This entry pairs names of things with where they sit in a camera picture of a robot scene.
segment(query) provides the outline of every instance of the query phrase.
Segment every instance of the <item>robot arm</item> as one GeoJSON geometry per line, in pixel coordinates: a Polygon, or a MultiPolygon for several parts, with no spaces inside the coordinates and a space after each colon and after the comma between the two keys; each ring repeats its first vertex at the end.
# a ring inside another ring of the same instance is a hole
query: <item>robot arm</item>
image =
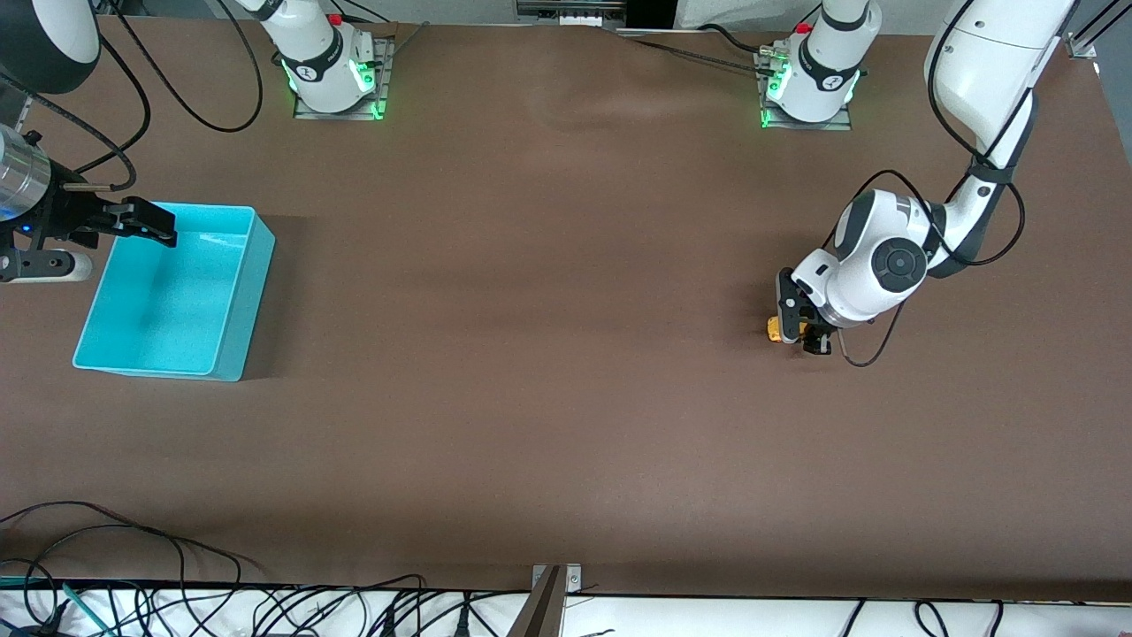
{"type": "MultiPolygon", "coordinates": [[[[28,93],[77,88],[98,60],[98,28],[87,0],[0,2],[0,71],[5,84],[28,93]]],[[[45,248],[48,239],[98,246],[100,234],[139,235],[177,244],[173,215],[139,197],[120,204],[52,161],[35,131],[0,124],[0,283],[82,281],[89,257],[45,248]],[[16,234],[27,248],[16,247],[16,234]]]]}
{"type": "Polygon", "coordinates": [[[311,109],[336,113],[375,91],[374,37],[323,14],[318,0],[237,0],[283,55],[295,94],[311,109]]]}
{"type": "Polygon", "coordinates": [[[860,61],[880,31],[875,0],[823,0],[814,28],[786,41],[788,63],[766,96],[795,119],[831,119],[849,100],[860,61]]]}
{"type": "Polygon", "coordinates": [[[977,154],[966,177],[943,205],[883,190],[851,201],[834,230],[833,253],[814,250],[779,274],[772,339],[800,339],[808,352],[827,354],[833,332],[871,321],[925,276],[950,276],[975,258],[1029,138],[1037,114],[1031,88],[1072,3],[957,2],[925,74],[934,76],[940,105],[975,132],[977,154]]]}

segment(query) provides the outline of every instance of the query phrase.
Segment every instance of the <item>circular joint cap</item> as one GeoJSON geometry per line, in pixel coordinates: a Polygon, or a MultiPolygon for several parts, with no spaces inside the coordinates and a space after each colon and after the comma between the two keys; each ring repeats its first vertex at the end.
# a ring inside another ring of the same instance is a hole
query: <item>circular joint cap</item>
{"type": "Polygon", "coordinates": [[[924,279],[924,248],[904,238],[886,239],[873,251],[873,274],[890,292],[903,292],[924,279]]]}

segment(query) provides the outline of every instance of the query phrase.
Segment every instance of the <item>metal cylinder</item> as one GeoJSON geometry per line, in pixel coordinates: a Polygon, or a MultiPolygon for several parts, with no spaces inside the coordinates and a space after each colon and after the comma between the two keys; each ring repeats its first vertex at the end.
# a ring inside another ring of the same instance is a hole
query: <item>metal cylinder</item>
{"type": "Polygon", "coordinates": [[[0,123],[0,222],[40,203],[51,183],[51,160],[11,128],[0,123]]]}

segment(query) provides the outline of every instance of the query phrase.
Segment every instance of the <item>plastic bin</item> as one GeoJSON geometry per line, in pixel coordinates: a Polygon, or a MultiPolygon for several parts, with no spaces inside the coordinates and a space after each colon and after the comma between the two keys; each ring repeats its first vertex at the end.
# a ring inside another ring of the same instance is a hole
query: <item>plastic bin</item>
{"type": "Polygon", "coordinates": [[[177,247],[118,236],[74,365],[127,377],[238,381],[275,236],[246,206],[157,204],[177,247]]]}

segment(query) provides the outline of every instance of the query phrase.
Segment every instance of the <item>brown table surface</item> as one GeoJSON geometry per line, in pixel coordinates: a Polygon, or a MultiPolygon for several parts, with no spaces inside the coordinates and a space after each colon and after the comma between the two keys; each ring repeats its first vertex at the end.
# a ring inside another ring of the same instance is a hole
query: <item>brown table surface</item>
{"type": "MultiPolygon", "coordinates": [[[[136,21],[189,102],[246,117],[230,25],[136,21]]],[[[761,129],[740,71],[592,28],[429,27],[385,121],[293,121],[252,26],[266,104],[225,136],[102,26],[154,104],[134,191],[252,205],[278,243],[234,385],[75,370],[95,283],[0,290],[5,510],[97,501],[275,582],[521,588],[571,561],[606,592],[1132,596],[1132,171],[1091,63],[1057,54],[1038,86],[1022,242],[929,279],[859,371],[763,328],[775,272],[866,177],[940,199],[961,174],[926,37],[880,37],[854,131],[817,134],[761,129]]],[[[115,139],[140,114],[109,58],[61,102],[115,139]]],[[[28,127],[66,164],[102,152],[41,109],[28,127]]],[[[6,553],[94,519],[36,516],[6,553]]],[[[113,533],[51,565],[175,577],[168,545],[113,533]]]]}

